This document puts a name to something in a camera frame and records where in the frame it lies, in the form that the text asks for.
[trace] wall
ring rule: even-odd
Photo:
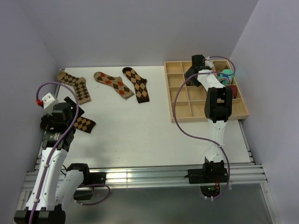
[[[36,89],[54,80],[57,66],[16,0],[1,1],[0,30],[0,223],[8,224],[41,144],[44,112],[35,103]]]
[[[20,0],[61,67],[230,56],[257,1]]]
[[[260,0],[231,56],[250,112],[249,146],[286,224],[299,219],[298,10],[298,0]]]

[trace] cable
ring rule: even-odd
[[[54,154],[57,146],[59,145],[59,143],[61,142],[61,140],[66,136],[66,134],[72,129],[74,123],[76,122],[77,120],[77,116],[78,116],[78,113],[79,113],[79,102],[78,102],[78,99],[76,97],[76,94],[70,89],[70,87],[68,87],[67,85],[63,84],[63,83],[58,83],[58,82],[47,82],[47,83],[44,83],[42,84],[40,87],[38,87],[37,91],[36,91],[36,99],[38,100],[38,95],[39,95],[39,91],[41,90],[41,88],[43,88],[45,85],[49,85],[49,84],[56,84],[56,85],[61,85],[63,87],[65,87],[66,89],[68,89],[72,95],[74,96],[75,100],[76,100],[76,114],[75,114],[75,117],[73,119],[73,121],[71,122],[70,126],[66,129],[66,131],[61,135],[60,139],[58,139],[58,141],[55,143],[55,145],[53,146],[52,150],[50,151],[49,153],[49,156],[47,158],[47,161],[46,161],[46,164],[49,164],[50,161],[51,161],[51,158],[52,158],[52,155]],[[47,174],[47,169],[48,167],[44,167],[44,170],[43,170],[43,174],[42,174],[42,177],[41,177],[41,181],[39,183],[39,186],[38,186],[38,189],[37,189],[37,193],[36,193],[36,201],[34,202],[33,204],[33,207],[32,207],[32,211],[31,211],[31,214],[30,214],[30,217],[29,217],[29,223],[28,224],[32,224],[32,220],[33,220],[33,214],[37,208],[37,203],[39,201],[39,197],[41,195],[41,191],[42,191],[42,188],[43,188],[43,183],[45,181],[45,178],[46,178],[46,174]]]
[[[221,195],[228,189],[229,179],[230,179],[230,165],[229,165],[228,157],[227,157],[227,155],[226,155],[224,149],[222,148],[222,146],[221,146],[218,142],[216,142],[216,141],[214,141],[214,140],[212,140],[212,139],[208,139],[208,138],[203,138],[203,137],[193,136],[193,135],[190,135],[190,134],[188,134],[187,132],[185,132],[185,131],[181,128],[181,126],[178,124],[178,120],[177,120],[177,116],[176,116],[176,104],[177,104],[178,95],[179,95],[179,93],[181,92],[181,90],[182,90],[182,88],[184,87],[184,85],[185,85],[191,78],[193,78],[193,77],[195,77],[195,76],[198,76],[198,75],[210,75],[211,73],[219,73],[219,72],[217,72],[217,71],[210,71],[210,72],[205,72],[205,73],[197,73],[197,74],[193,74],[193,75],[189,76],[189,77],[184,81],[184,83],[183,83],[183,84],[181,85],[181,87],[178,89],[177,95],[176,95],[176,97],[175,97],[175,99],[174,99],[174,104],[173,104],[173,118],[174,118],[174,120],[175,120],[175,122],[176,122],[176,124],[177,124],[177,126],[178,126],[178,128],[179,128],[179,130],[180,130],[182,133],[184,133],[185,135],[187,135],[187,136],[189,136],[189,137],[191,137],[191,138],[194,138],[194,139],[200,139],[200,140],[204,140],[204,141],[212,142],[212,143],[216,144],[217,146],[219,146],[219,148],[221,149],[221,151],[222,151],[222,153],[223,153],[223,155],[224,155],[224,157],[225,157],[225,159],[226,159],[226,161],[227,161],[227,164],[228,164],[228,181],[227,181],[227,183],[226,183],[226,185],[225,185],[224,190],[223,190],[218,196],[214,197],[214,199],[215,199],[215,198],[220,197],[220,196],[221,196]]]
[[[210,58],[216,58],[216,57],[219,57],[219,58],[223,58],[223,59],[228,60],[228,61],[231,63],[231,65],[233,66],[233,68],[234,68],[232,74],[224,74],[224,73],[221,73],[221,72],[217,71],[216,73],[218,74],[218,76],[219,76],[220,74],[223,74],[223,75],[225,75],[225,76],[233,76],[233,75],[235,74],[235,65],[234,65],[234,63],[233,63],[229,58],[227,58],[227,57],[222,57],[222,56],[209,56],[209,57],[206,58],[206,60],[209,61]]]
[[[60,172],[64,175],[64,177],[66,176],[66,174],[62,170]]]
[[[65,171],[67,172],[67,168],[65,167],[65,165],[62,165],[62,166],[64,167]]]
[[[76,201],[77,203],[79,203],[81,205],[96,205],[96,204],[99,204],[99,203],[105,201],[109,197],[109,195],[111,193],[111,189],[110,189],[110,187],[108,185],[106,185],[106,184],[100,184],[100,183],[98,183],[98,184],[90,184],[90,185],[85,185],[85,186],[79,186],[78,188],[88,188],[88,187],[93,187],[93,188],[94,187],[106,187],[106,188],[108,188],[108,193],[107,193],[107,195],[103,199],[99,200],[98,202],[94,202],[94,203],[82,203],[82,202]]]

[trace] red and brown argyle sock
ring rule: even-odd
[[[89,92],[86,87],[85,78],[77,78],[72,76],[64,71],[59,72],[57,79],[66,85],[70,85],[74,88],[75,94],[78,98],[79,104],[84,104],[90,102],[92,99],[90,98]]]
[[[138,103],[149,102],[150,97],[148,90],[146,89],[147,80],[145,78],[141,78],[134,69],[129,67],[123,68],[122,73],[131,81],[131,83],[134,84]]]
[[[86,133],[90,133],[95,125],[96,123],[93,120],[84,117],[79,117],[74,123],[75,128]]]
[[[134,93],[122,82],[121,77],[113,77],[98,71],[94,73],[93,78],[98,83],[113,87],[114,90],[124,99],[129,99],[134,95]]]

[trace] sock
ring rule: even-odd
[[[84,117],[78,117],[74,123],[75,128],[86,133],[90,133],[95,125],[96,123],[93,120]]]
[[[85,78],[77,78],[72,76],[64,71],[59,72],[57,79],[66,85],[70,85],[74,88],[75,94],[79,101],[79,104],[84,104],[90,102],[92,99],[90,98],[89,92],[86,87]]]
[[[123,68],[122,73],[134,84],[136,98],[138,103],[145,103],[150,101],[148,90],[146,89],[145,78],[141,78],[134,69],[126,67]]]
[[[103,72],[96,72],[93,78],[98,83],[110,85],[124,99],[129,99],[134,93],[122,82],[121,77],[113,77]]]

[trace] wooden organizer box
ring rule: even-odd
[[[224,69],[231,69],[230,64],[227,60],[213,60],[213,63],[214,67],[212,68],[212,70],[223,71]],[[191,61],[164,63],[169,110],[172,122],[174,122],[172,113],[174,99],[176,97],[178,89],[185,81],[184,74],[191,67],[191,64]],[[245,119],[249,114],[235,77],[233,79],[232,85],[235,85],[237,87],[238,93],[236,98],[233,99],[232,115],[229,117],[229,119]],[[206,90],[202,85],[199,87],[185,85],[177,99],[176,115],[178,122],[206,120],[204,111],[205,103]]]

